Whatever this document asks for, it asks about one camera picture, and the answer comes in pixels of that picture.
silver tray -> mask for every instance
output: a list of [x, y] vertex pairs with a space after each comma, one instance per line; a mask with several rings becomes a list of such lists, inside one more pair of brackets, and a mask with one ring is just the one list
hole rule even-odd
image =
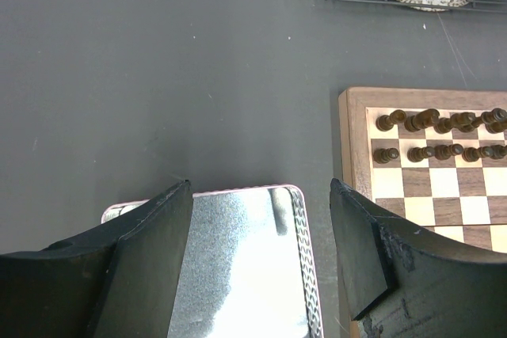
[[[323, 337], [303, 193], [196, 193], [169, 338]], [[111, 206], [106, 222], [143, 204]]]

chess piece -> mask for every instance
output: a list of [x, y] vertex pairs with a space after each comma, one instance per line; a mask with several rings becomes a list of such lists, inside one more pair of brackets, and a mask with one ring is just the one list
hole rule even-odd
[[507, 120], [507, 111], [502, 108], [494, 108], [491, 111], [485, 111], [479, 118], [475, 118], [472, 126], [477, 128], [481, 124], [492, 124], [494, 122], [504, 122]]
[[462, 154], [464, 148], [461, 144], [451, 144], [450, 146], [436, 146], [435, 147], [435, 159], [436, 160], [448, 160], [451, 156], [458, 156]]
[[407, 155], [410, 161], [420, 162], [425, 158], [432, 158], [435, 156], [435, 148], [432, 146], [425, 146], [424, 148], [410, 148]]
[[468, 147], [463, 152], [463, 160], [467, 162], [474, 162], [480, 158], [490, 158], [491, 156], [493, 156], [493, 149], [490, 146]]
[[435, 126], [435, 131], [439, 134], [446, 134], [452, 128], [458, 128], [462, 132], [471, 132], [474, 128], [466, 126], [470, 126], [474, 120], [475, 114], [473, 112], [461, 112], [452, 115], [450, 118], [440, 118]]
[[486, 129], [491, 134], [497, 134], [507, 130], [507, 120], [503, 122], [494, 122], [492, 124], [487, 124]]
[[409, 116], [405, 120], [405, 128], [407, 131], [416, 132], [428, 127], [432, 127], [438, 123], [440, 113], [435, 108], [429, 108], [416, 115]]
[[491, 146], [493, 150], [493, 155], [491, 156], [494, 160], [501, 160], [505, 156], [507, 156], [507, 146], [501, 146], [500, 144], [495, 144]]
[[373, 153], [373, 160], [379, 164], [387, 164], [391, 160], [399, 158], [399, 151], [396, 148], [379, 148]]
[[395, 124], [401, 124], [406, 120], [406, 114], [403, 110], [394, 110], [389, 115], [379, 116], [375, 125], [381, 131], [389, 131]]

wooden border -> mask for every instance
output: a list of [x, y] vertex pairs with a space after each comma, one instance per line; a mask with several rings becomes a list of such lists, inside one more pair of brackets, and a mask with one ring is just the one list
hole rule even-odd
[[[487, 110], [507, 108], [507, 92], [351, 87], [340, 94], [341, 164], [343, 181], [372, 199], [366, 108], [436, 108]], [[357, 321], [350, 336], [359, 337]]]

chessboard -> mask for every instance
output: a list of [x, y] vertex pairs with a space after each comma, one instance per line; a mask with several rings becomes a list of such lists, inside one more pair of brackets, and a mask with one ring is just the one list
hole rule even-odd
[[[507, 253], [507, 157], [461, 155], [448, 160], [408, 159], [414, 147], [460, 144], [464, 148], [507, 144], [507, 131], [489, 133], [484, 124], [470, 132], [433, 127], [410, 132], [403, 123], [380, 131], [375, 122], [401, 109], [408, 116], [435, 108], [440, 118], [455, 113], [507, 106], [507, 92], [430, 89], [350, 88], [339, 97], [344, 181], [387, 210], [451, 239]], [[385, 164], [373, 160], [377, 149], [395, 148]]]

gray tabletop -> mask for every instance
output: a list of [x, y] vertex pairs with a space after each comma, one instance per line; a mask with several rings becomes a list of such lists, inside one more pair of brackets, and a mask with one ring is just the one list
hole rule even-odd
[[345, 301], [328, 202], [341, 176], [338, 94], [507, 88], [502, 15], [323, 0], [2, 0], [0, 30], [2, 252], [41, 249], [183, 178], [199, 192], [295, 184], [328, 336]]

